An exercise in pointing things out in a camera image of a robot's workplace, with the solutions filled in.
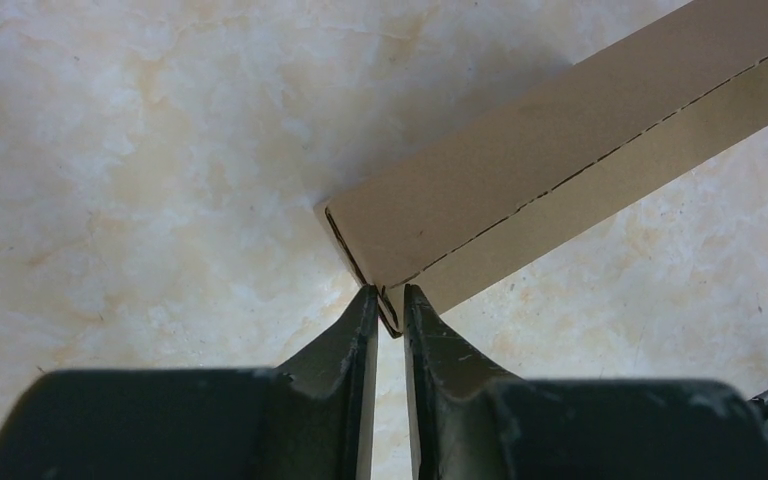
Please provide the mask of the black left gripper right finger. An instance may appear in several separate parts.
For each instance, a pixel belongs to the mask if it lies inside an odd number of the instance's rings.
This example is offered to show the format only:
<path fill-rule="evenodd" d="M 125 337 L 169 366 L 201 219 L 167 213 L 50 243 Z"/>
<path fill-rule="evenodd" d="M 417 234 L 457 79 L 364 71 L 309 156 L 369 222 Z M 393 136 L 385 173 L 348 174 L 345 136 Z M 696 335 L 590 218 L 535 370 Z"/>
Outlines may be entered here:
<path fill-rule="evenodd" d="M 768 479 L 762 420 L 703 379 L 524 379 L 404 290 L 417 479 Z"/>

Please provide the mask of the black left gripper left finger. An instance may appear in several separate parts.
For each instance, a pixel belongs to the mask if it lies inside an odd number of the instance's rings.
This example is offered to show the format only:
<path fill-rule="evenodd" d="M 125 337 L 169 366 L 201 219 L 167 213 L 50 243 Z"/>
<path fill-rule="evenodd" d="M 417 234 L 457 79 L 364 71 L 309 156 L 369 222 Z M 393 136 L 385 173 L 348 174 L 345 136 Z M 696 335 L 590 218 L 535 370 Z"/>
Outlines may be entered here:
<path fill-rule="evenodd" d="M 275 367 L 44 374 L 0 428 L 0 479 L 366 479 L 378 315 L 365 286 Z"/>

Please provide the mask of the brown cardboard box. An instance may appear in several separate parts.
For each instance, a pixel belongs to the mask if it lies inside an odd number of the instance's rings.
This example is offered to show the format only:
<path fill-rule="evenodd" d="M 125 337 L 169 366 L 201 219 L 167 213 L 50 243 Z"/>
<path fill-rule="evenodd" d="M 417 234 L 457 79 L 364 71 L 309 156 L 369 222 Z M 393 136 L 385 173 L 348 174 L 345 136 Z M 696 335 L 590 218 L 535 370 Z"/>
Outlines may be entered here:
<path fill-rule="evenodd" d="M 389 333 L 768 126 L 768 1 L 693 1 L 322 207 Z"/>

